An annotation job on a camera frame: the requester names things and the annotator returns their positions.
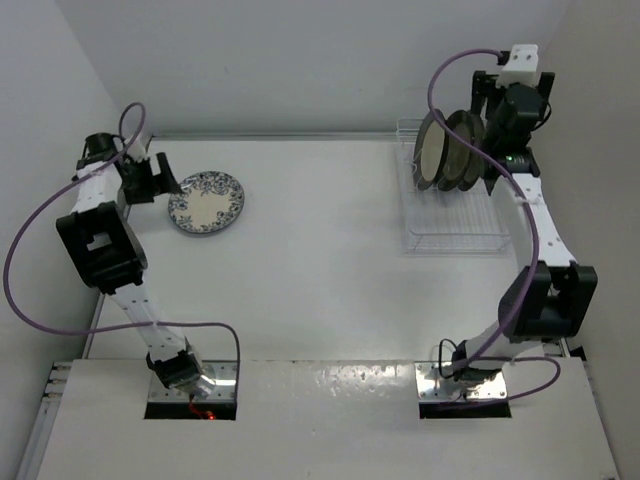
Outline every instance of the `wire dish rack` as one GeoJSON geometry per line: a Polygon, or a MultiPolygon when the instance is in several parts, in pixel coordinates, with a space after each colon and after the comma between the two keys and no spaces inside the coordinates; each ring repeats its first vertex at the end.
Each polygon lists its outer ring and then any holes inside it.
{"type": "Polygon", "coordinates": [[[425,191],[413,182],[413,148],[422,120],[398,120],[396,160],[406,253],[502,254],[510,243],[484,184],[479,181],[467,192],[425,191]]]}

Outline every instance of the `metal mounting plate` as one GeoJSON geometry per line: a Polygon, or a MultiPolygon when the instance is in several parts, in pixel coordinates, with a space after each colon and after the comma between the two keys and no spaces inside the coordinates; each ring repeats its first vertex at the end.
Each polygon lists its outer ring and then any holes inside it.
{"type": "MultiPolygon", "coordinates": [[[[206,398],[194,400],[198,403],[221,403],[228,404],[234,401],[236,387],[236,362],[214,362],[204,361],[203,369],[205,374],[215,382],[215,388],[206,398]]],[[[186,393],[175,388],[165,388],[155,375],[151,378],[147,403],[179,403],[186,404],[189,398],[186,393]]]]}
{"type": "MultiPolygon", "coordinates": [[[[442,362],[443,367],[450,364],[442,362]]],[[[501,371],[481,382],[466,382],[442,378],[438,362],[416,362],[414,365],[421,418],[511,416],[507,386],[501,371]],[[438,408],[449,403],[454,403],[455,407],[438,408]]]]}

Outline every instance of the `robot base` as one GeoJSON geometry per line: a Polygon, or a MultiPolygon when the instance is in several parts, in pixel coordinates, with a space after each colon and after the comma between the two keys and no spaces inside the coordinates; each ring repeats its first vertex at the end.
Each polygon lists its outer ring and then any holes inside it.
{"type": "MultiPolygon", "coordinates": [[[[215,380],[216,386],[206,398],[197,398],[193,406],[200,412],[211,412],[216,420],[235,420],[237,402],[235,398],[236,362],[204,361],[204,373],[215,380]]],[[[188,395],[180,390],[165,388],[156,375],[151,377],[145,419],[199,420],[189,408],[188,395]]]]}
{"type": "MultiPolygon", "coordinates": [[[[443,368],[450,364],[442,362],[443,368]]],[[[469,382],[441,377],[438,362],[416,362],[414,365],[420,418],[511,417],[501,371],[488,379],[469,382]]]]}

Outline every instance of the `white wall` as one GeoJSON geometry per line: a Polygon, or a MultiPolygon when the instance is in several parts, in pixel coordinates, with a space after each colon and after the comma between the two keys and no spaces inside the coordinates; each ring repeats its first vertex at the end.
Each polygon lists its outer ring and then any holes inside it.
{"type": "Polygon", "coordinates": [[[534,141],[545,196],[599,275],[579,340],[623,478],[640,478],[640,2],[575,0],[545,55],[553,117],[534,141]]]}
{"type": "MultiPolygon", "coordinates": [[[[545,46],[569,0],[57,0],[118,106],[152,131],[395,130],[452,52],[545,46]]],[[[474,67],[440,82],[468,106],[474,67]]]]}
{"type": "MultiPolygon", "coordinates": [[[[118,112],[53,0],[0,2],[0,257],[22,221],[73,175],[85,135],[113,131],[118,112]]],[[[33,318],[83,327],[96,295],[79,280],[54,228],[72,195],[27,233],[12,269],[33,318]]],[[[0,479],[13,478],[54,360],[83,339],[31,330],[0,299],[0,479]]]]}

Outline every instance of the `white bracket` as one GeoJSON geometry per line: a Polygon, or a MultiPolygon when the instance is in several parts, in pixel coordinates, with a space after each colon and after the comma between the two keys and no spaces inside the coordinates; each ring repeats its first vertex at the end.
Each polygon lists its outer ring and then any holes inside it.
{"type": "Polygon", "coordinates": [[[498,74],[496,87],[508,87],[514,83],[535,87],[537,70],[538,46],[514,45],[509,61],[498,74]]]}
{"type": "Polygon", "coordinates": [[[155,325],[166,318],[149,295],[144,283],[118,288],[115,295],[110,297],[124,310],[131,322],[154,323],[154,325],[137,329],[149,347],[152,361],[169,360],[178,352],[186,350],[187,342],[181,329],[155,325]]]}
{"type": "Polygon", "coordinates": [[[551,218],[547,204],[542,196],[540,179],[528,173],[515,174],[513,178],[524,191],[525,199],[516,195],[504,177],[500,177],[496,182],[491,198],[511,235],[511,242],[518,260],[518,271],[522,271],[523,268],[531,265],[531,255],[533,253],[531,228],[524,212],[524,203],[528,203],[531,207],[536,227],[538,228],[538,237],[540,239],[539,260],[544,261],[548,267],[568,267],[572,262],[576,262],[576,259],[562,242],[556,230],[553,218],[551,218]]]}
{"type": "MultiPolygon", "coordinates": [[[[92,175],[92,172],[104,162],[97,162],[87,165],[77,171],[78,178],[92,175]]],[[[114,165],[94,174],[91,178],[80,184],[78,199],[73,206],[71,213],[86,212],[98,208],[101,203],[117,202],[118,191],[122,186],[122,178],[114,165]]]]}

